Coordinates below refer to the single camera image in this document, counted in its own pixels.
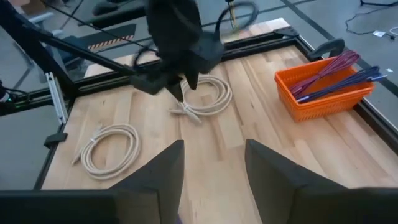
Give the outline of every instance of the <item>metal frame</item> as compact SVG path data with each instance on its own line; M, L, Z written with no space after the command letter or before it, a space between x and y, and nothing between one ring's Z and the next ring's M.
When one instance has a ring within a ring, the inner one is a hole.
M104 58L100 55L93 54L87 50L79 49L73 45L63 42L60 39L53 37L35 26L31 26L17 12L14 14L14 9L6 9L5 7L12 7L7 0L0 0L0 25L14 38L14 40L25 50L25 52L32 57L32 59L42 68L45 73L52 72L57 78L61 90L64 92L64 98L67 99L67 115L70 114L76 98L94 94L101 91L111 90L113 88L135 85L137 82L142 82L142 77L138 76L132 68L118 64L112 60ZM29 36L31 39L27 41L24 37ZM53 47L73 53L81 58L91 60L104 67L110 68L113 71L97 75L94 77L85 78L76 82L71 81L68 75L64 72L61 66L53 59L48 51L44 49L41 42L45 42ZM222 57L222 62L233 60L236 58L246 57L253 54L263 53L270 50L279 49L282 47L296 46L308 61L321 60L321 57L313 58L311 53L314 49L299 35L284 35L274 32L268 34L248 37L225 44L225 53ZM159 60L147 62L142 64L143 69L148 69L160 63ZM20 111L38 108L45 105L53 105L53 99L49 88L33 91L29 93L31 101L26 102L27 97L19 97L13 108L1 110L0 116L11 113L18 113ZM358 114L380 135L385 143L398 154L398 132L388 120L378 112L372 104L366 99L363 99L354 109ZM58 133L63 133L65 123L59 126ZM51 145L39 177L35 183L34 189L41 189L49 170L52 158L58 147L58 143Z

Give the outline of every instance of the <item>coiled cable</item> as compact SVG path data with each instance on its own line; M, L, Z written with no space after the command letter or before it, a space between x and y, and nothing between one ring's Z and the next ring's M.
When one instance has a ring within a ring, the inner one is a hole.
M94 165L91 154L93 153L95 146L102 139L113 134L126 135L130 140L129 147L127 148L126 155L116 167L100 170ZM80 160L90 177L96 180L108 180L116 177L134 163L139 155L139 144L140 142L137 130L130 124L114 124L102 129L100 128L95 132L90 141L81 148L77 154L75 154L72 165L76 164Z
M292 85L289 90L292 92L294 97L300 96L312 83L316 82L320 78L323 78L326 75L331 75L337 71L346 69L352 65L354 65L360 56L356 52L352 50L347 50L341 53L337 58L335 58L332 62L330 62L324 69L322 69L317 75L314 75L311 78L298 82Z
M396 29L398 29L398 27L393 27L393 28L391 28L391 29L390 29L390 33L391 33L391 34L394 34L394 35L396 35L396 36L398 36L398 33L397 33L396 31L394 31L394 30L396 30Z
M217 99L214 102L207 106L194 106L186 101L179 102L176 100L179 109L169 110L169 112L172 114L186 114L193 122L200 124L201 120L198 116L211 116L223 111L232 100L231 87L226 81L213 75L199 75L198 85L203 83L209 83L216 87ZM185 94L190 89L186 80L182 82L181 89L185 98Z

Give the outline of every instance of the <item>wire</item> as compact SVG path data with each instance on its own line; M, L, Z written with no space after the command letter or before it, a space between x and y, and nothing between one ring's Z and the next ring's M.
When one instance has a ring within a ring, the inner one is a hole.
M81 4L83 3L84 0L80 0L80 2L78 3L78 5L76 6L76 8L72 11L72 13L70 14L71 16L75 15L75 13L77 12L77 10L80 8ZM66 19L66 21L60 26L60 30L62 30L70 21L71 17L69 16L68 19Z
M144 73L160 72L162 68L164 68L164 67L169 65L168 63L165 63L164 61L162 61L163 63L159 64L159 66L156 66L156 67L152 66L150 69L145 69L142 66L138 65L139 59L144 55L144 53L146 53L148 51L149 47L152 44L154 44L153 41L151 41L149 44L145 45L145 47L139 49L137 54L135 54L134 60L132 62L132 69L134 69L137 73L144 74Z
M13 93L21 93L22 94L22 96L26 96L26 101L25 102L30 102L30 100L31 100L31 98L30 98L30 94L29 93L27 93L27 92L25 92L25 91L22 91L22 90L16 90L16 89L12 89L12 88L7 88L7 87L4 87L4 86L2 86L2 88L3 89L5 89L6 90L6 93L8 93L8 95L14 95L15 96L15 94L13 94Z
M115 37L115 38L118 38L118 39L121 39L121 40L130 42L130 43L132 43L132 44L136 44L136 45L138 45L138 46L140 46L140 47L145 47L144 45L142 45L142 44L140 44L140 43L138 43L138 42L135 42L135 41L133 41L133 40L126 39L126 38L124 38L124 37L120 37L120 36L118 36L118 35L114 35L114 34L108 32L108 31L106 31L106 30L103 30L103 29L101 29L101 28L95 27L95 26L93 26L93 25L91 25L91 24L88 24L88 23L86 23L86 22L83 22L82 20L76 18L75 16L70 15L70 14L68 14L68 13L66 13L66 12L62 11L61 9L58 9L58 8L56 8L56 7L54 7L54 6L51 6L50 4L46 3L44 0L40 0L40 1L41 1L43 4L45 4L47 7L50 7L50 8L52 8L52 9L56 10L57 12L62 13L62 14L64 14L64 15L68 16L68 17L71 17L72 19L74 19L74 20L76 20L76 21L82 23L82 24L85 25L85 26L88 26L88 27L91 27L91 28L93 28L93 29L95 29L95 30L101 31L102 33L108 34L108 35L110 35L110 36L112 36L112 37Z
M357 16L368 15L368 14L371 14L371 13L374 13L374 12L377 12L377 11L381 11L381 10L385 10L385 9L389 9L390 7L395 7L395 6L397 6L397 5L387 6L387 7L381 8L381 9L375 9L375 10L372 10L372 11L369 11L369 12L364 12L364 13L357 13L357 14L355 14L351 19L348 19L348 20L345 21L345 24L346 24L346 32L349 32L349 33L351 33L351 34L356 34L356 35L372 34L375 30L367 31L367 32L356 32L356 31L350 30L350 29L349 29L348 22L352 21L352 20L355 19Z
M186 101L177 101L180 109L169 110L172 114L186 114L195 123L200 124L201 120L198 116L211 116L223 111L232 100L232 90L228 83L213 75L199 75L198 85L209 83L216 87L217 99L208 106L194 106ZM186 80L181 84L182 93L185 96L189 90L189 85Z
M91 158L91 153L93 153L95 146L102 139L113 134L123 134L129 137L129 147L127 149L126 155L116 167L100 170L94 165ZM114 124L103 129L101 129L100 127L99 130L95 132L90 141L83 148L80 149L78 154L75 154L72 164L75 165L80 160L81 164L83 165L83 167L87 171L87 174L90 177L96 180L108 180L116 177L117 175L128 169L129 166L136 161L140 151L139 144L140 142L137 130L130 124Z
M364 82L375 82L380 79L386 78L387 75L380 74L379 70L380 68L378 66L373 66L371 68L363 69L355 73L354 75L350 75L348 78L345 78L344 80L332 86L329 86L323 90L316 91L314 93L310 93L305 96L301 96L299 99L297 98L296 99L299 103L306 103L312 100L316 100L317 98L325 96L334 91L345 88L347 86L357 85Z
M345 69L345 68L348 68L348 67L354 65L359 60L359 58L360 58L359 54L357 54L356 52L353 52L352 50L347 50L347 51L341 53L335 59L333 59L333 61L331 61L318 74L292 85L289 88L289 90L292 92L294 97L298 97L310 85L312 85L312 83L316 82L317 80L319 80L327 75L331 75L337 71L340 71L342 69Z
M257 16L259 15L259 8L253 2L238 2L238 3L233 4L233 5L228 5L228 7L225 8L223 10L223 12L221 12L220 16L218 17L217 23L216 23L215 34L218 37L220 36L220 26L221 26L221 23L223 22L224 16L227 15L227 13L229 13L230 10L235 10L236 8L239 8L239 7L249 7L249 8L251 8L252 9L252 14L251 14L251 16L250 16L248 21L246 21L242 25L237 25L236 27L238 27L238 29L232 30L232 32L227 34L227 35L232 35L232 34L235 34L235 33L239 32L239 31L241 31L241 30L244 30L244 29L248 28L257 19Z
M184 25L186 27L188 27L190 30L192 30L193 32L195 32L197 34L201 34L203 32L201 30L201 27L197 27L195 24L193 24L191 21L189 21L179 11L179 9L177 9L177 7L175 7L172 3L170 3L170 5L171 5L175 15L178 17L178 19L180 19L180 21L182 23L184 23ZM233 30L230 34L235 34L243 29L248 28L257 19L257 16L259 15L259 9L258 9L257 5L254 4L253 2L238 2L236 4L228 4L228 7L225 8L221 12L220 16L218 17L218 20L216 22L216 28L215 28L215 36L217 36L217 37L220 36L220 26L221 26L224 16L227 15L227 13L231 13L231 11L233 11L234 9L239 8L239 7L250 7L252 9L252 14L247 22L245 22L243 25L239 26L239 30L238 29Z
M398 33L394 32L394 30L398 29L398 27L393 27L390 29L390 33L398 36Z
M229 6L229 17L231 18L230 21L231 21L232 29L237 29L238 23L236 22L235 11L233 9L233 2L229 2L228 6Z

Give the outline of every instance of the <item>white cable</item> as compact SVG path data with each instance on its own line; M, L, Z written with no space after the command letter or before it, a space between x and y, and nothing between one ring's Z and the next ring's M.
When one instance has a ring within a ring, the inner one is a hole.
M130 144L123 160L116 167L100 170L94 165L91 153L102 139L112 134L126 135L130 140ZM125 171L137 159L139 150L139 137L136 129L130 124L114 124L106 128L99 128L90 141L75 155L72 165L81 160L81 164L90 177L96 180L107 180Z
M172 114L186 114L196 123L201 123L198 116L211 116L223 111L232 100L232 90L228 83L220 78L212 75L199 75L198 85L202 83L210 83L216 87L217 99L208 106L194 106L190 105L186 101L177 103L180 109L169 110ZM185 94L190 89L188 82L184 80L181 84L182 93L185 98Z
M390 29L390 33L398 36L398 33L394 32L394 30L398 29L398 27L393 27Z

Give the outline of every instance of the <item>black cable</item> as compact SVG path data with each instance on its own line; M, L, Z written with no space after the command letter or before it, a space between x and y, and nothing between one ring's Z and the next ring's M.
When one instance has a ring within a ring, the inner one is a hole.
M12 88L7 88L7 87L4 87L4 86L2 86L2 88L5 89L6 93L8 93L8 95L10 95L10 96L14 96L15 94L13 94L13 93L22 93L22 95L25 95L26 98L27 98L26 102L30 101L30 94L25 92L25 91L16 90L16 89L12 89Z
M83 3L84 0L80 0L79 4L76 6L76 8L72 11L72 13L70 14L71 16L74 16L75 13L77 12L77 10L79 9L79 7L81 6L81 4ZM70 21L71 17L68 16L68 19L66 19L66 21L60 26L60 30L62 30Z
M199 28L195 24L191 23L191 21L189 21L173 4L170 4L170 5L171 5L174 13L178 17L178 19L180 19L180 21L182 23L184 23L185 26L187 26L190 30L192 30L193 32L195 32L197 34L202 33L201 28ZM252 14L248 21L246 21L243 25L239 25L238 26L239 29L233 30L230 34L234 34L236 32L239 32L243 29L248 28L257 19L257 16L259 15L259 8L253 2L238 2L236 4L233 4L232 6L228 5L228 7L225 8L221 12L220 16L218 17L218 20L216 22L215 36L217 36L217 37L220 36L220 26L221 26L221 23L223 22L224 16L227 15L227 13L231 12L232 9L236 9L239 7L252 8Z
M389 9L390 7L395 7L395 6L398 6L398 5L387 6L387 7L381 8L381 9L375 9L375 10L372 10L372 11L369 11L369 12L364 12L364 13L357 13L357 14L355 14L351 19L347 19L347 20L345 21L345 24L346 24L346 32L349 32L349 33L351 33L351 34L356 34L356 35L372 34L375 30L367 31L367 32L356 32L356 31L350 30L350 29L349 29L348 22L352 21L352 20L355 19L357 16L368 15L368 14L371 14L371 13L374 13L374 12L377 12L377 11L381 11L381 10L385 10L385 9Z
M138 42L135 42L135 41L132 41L132 40L129 40L129 39L125 39L124 37L120 37L120 36L118 36L118 35L114 35L114 34L108 32L108 31L106 31L106 30L103 30L103 29L101 29L101 28L95 27L95 26L93 26L93 25L91 25L91 24L88 24L88 23L86 23L86 22L83 22L82 20L80 20L80 19L78 19L78 18L76 18L76 17L74 17L74 16L72 16L72 15L70 15L70 14L68 14L68 13L66 13L66 12L64 12L64 11L62 11L61 9L58 9L58 8L56 8L56 7L51 6L50 4L46 3L44 0L40 0L40 2L42 2L42 3L43 3L44 5L46 5L47 7L50 7L50 8L52 8L52 9L56 10L56 11L59 12L59 13L62 13L62 14L64 14L64 15L68 16L68 17L71 17L72 19L74 19L74 20L76 20L76 21L82 23L82 24L85 25L85 26L88 26L88 27L91 27L91 28L93 28L93 29L95 29L95 30L101 31L102 33L108 34L108 35L110 35L110 36L112 36L112 37L115 37L115 38L118 38L118 39L121 39L121 40L125 40L125 41L127 41L127 42L132 43L132 44L136 44L136 45L138 45L138 46L140 46L140 47L145 47L145 45L142 45L142 44L140 44L140 43L138 43ZM153 52L157 52L157 51L154 50L154 49L148 49L148 50L149 50L149 51L153 51Z
M197 35L201 35L203 33L201 27L197 27L195 24L193 24L191 21L189 21L180 11L179 9L177 9L177 7L175 7L171 2L169 3L170 7L172 8L173 12L175 13L175 15L178 17L178 19L180 20L180 22L182 22L188 29L190 29L192 32L196 33ZM217 23L216 23L216 28L215 28L215 32L214 35L216 38L220 37L220 25L223 21L224 16L228 13L231 12L232 9L236 9L237 7L251 7L253 9L253 12L251 14L250 19L243 24L242 26L239 26L238 29L233 30L230 34L234 34L235 32L239 32L240 30L243 30L245 28L247 28L248 26L250 26L256 19L257 16L259 14L259 9L257 7L256 4L254 4L253 2L239 2L236 3L234 5L228 5L227 8L225 8L223 10L223 12L220 14L220 16L218 17ZM146 52L148 51L148 48L150 45L152 45L153 43L150 43L149 45L145 46L144 48L140 49L140 51L138 51L132 67L135 71L139 72L139 73L145 73L145 72L154 72L154 70L148 71L148 70L143 70L139 65L138 65L138 60L140 59L140 57ZM155 71L161 71L162 68L165 68L167 66L169 66L170 64L167 62L164 62L162 64L159 65L159 67L157 67L155 69Z

